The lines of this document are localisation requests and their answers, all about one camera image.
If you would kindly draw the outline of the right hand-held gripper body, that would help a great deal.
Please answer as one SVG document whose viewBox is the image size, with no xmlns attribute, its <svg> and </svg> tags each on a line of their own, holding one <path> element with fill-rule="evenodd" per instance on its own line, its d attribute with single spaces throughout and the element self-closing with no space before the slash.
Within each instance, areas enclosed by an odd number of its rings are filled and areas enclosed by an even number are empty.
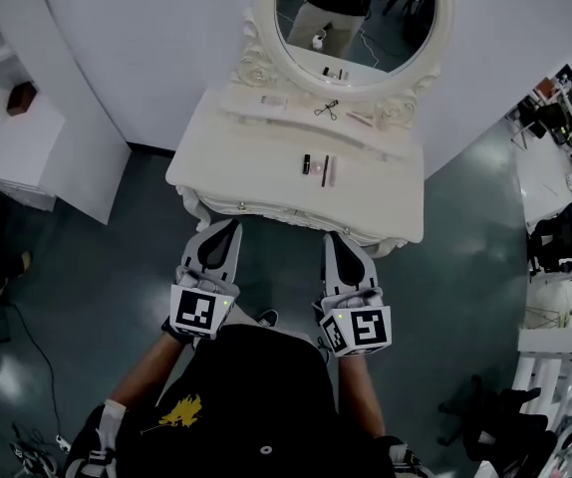
<svg viewBox="0 0 572 478">
<path fill-rule="evenodd" d="M 372 354 L 392 344 L 391 307 L 379 287 L 328 296 L 313 308 L 336 358 Z"/>
</svg>

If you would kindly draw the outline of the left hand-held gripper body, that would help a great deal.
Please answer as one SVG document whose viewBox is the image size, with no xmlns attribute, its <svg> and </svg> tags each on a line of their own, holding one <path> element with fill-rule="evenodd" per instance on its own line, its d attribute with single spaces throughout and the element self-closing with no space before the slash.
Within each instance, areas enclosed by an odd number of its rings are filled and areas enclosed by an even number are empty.
<svg viewBox="0 0 572 478">
<path fill-rule="evenodd" d="M 214 340 L 239 294 L 233 283 L 178 266 L 170 289 L 169 326 L 179 335 Z"/>
</svg>

